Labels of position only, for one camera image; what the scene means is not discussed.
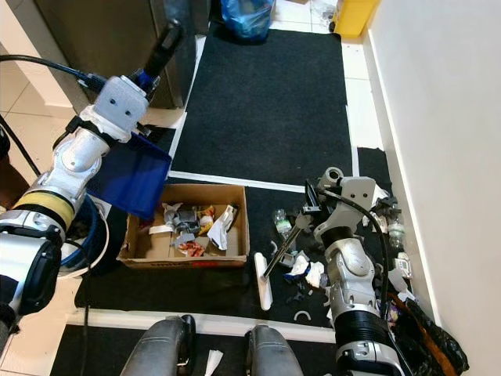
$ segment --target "white tile floor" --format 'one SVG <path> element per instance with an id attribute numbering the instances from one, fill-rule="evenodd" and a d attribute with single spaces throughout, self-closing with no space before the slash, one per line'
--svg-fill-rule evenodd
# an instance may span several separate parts
<path id="1" fill-rule="evenodd" d="M 276 0 L 272 28 L 327 34 L 328 20 L 323 19 L 321 14 L 329 6 L 332 7 L 330 2 L 333 4 L 333 0 Z M 204 43 L 204 36 L 197 37 L 197 67 Z M 362 44 L 343 42 L 342 51 L 351 144 L 382 148 Z M 48 116 L 40 96 L 15 63 L 1 65 L 0 113 L 25 143 L 38 167 L 42 170 L 47 168 L 52 142 L 70 119 Z M 144 123 L 181 128 L 185 118 L 184 110 L 153 109 Z M 28 181 L 32 181 L 33 172 L 17 148 L 12 148 L 10 157 Z M 58 284 L 57 296 L 51 304 L 40 313 L 23 319 L 20 325 L 22 332 L 13 337 L 8 351 L 0 357 L 0 376 L 50 374 L 67 314 L 74 310 L 74 294 L 79 283 L 80 280 L 70 280 Z"/>

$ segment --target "blue plastic bag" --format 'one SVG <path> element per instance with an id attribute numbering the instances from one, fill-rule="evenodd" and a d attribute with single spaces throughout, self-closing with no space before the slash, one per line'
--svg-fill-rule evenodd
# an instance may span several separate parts
<path id="1" fill-rule="evenodd" d="M 235 36 L 263 41 L 272 23 L 274 0 L 222 0 L 222 18 Z"/>

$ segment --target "cardboard box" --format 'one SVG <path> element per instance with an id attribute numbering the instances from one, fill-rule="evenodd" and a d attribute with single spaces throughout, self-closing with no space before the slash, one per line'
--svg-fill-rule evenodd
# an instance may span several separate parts
<path id="1" fill-rule="evenodd" d="M 247 203 L 243 186 L 226 186 L 211 184 L 171 184 L 162 193 L 161 202 L 187 205 L 199 205 L 206 208 L 214 205 L 215 218 L 226 209 L 228 204 L 237 204 L 239 211 L 235 222 L 228 232 L 228 249 L 220 251 L 213 245 L 207 235 L 197 238 L 206 246 L 201 257 L 186 257 L 171 242 L 178 234 L 148 234 L 148 228 L 140 229 L 140 219 L 129 215 L 127 233 L 121 251 L 117 257 L 125 265 L 136 269 L 168 269 L 243 266 L 249 255 L 249 223 L 247 219 Z M 153 226 L 164 224 L 164 211 L 155 212 Z"/>

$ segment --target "metal rod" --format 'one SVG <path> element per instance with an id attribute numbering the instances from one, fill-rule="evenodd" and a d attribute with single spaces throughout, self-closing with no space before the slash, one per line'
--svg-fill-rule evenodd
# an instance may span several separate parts
<path id="1" fill-rule="evenodd" d="M 294 226 L 292 228 L 287 239 L 283 241 L 282 247 L 280 247 L 280 249 L 275 253 L 275 256 L 268 265 L 268 268 L 266 268 L 265 273 L 263 274 L 264 278 L 268 278 L 276 263 L 282 258 L 283 255 L 285 255 L 285 252 L 287 252 L 287 249 L 289 249 L 290 245 L 296 240 L 297 235 L 299 235 L 300 232 L 301 229 L 299 227 Z"/>

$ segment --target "yellow bin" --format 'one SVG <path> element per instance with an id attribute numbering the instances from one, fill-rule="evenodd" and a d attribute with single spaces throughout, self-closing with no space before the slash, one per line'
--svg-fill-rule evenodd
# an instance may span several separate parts
<path id="1" fill-rule="evenodd" d="M 338 0 L 332 21 L 334 33 L 344 38 L 357 38 L 376 8 L 378 0 Z"/>

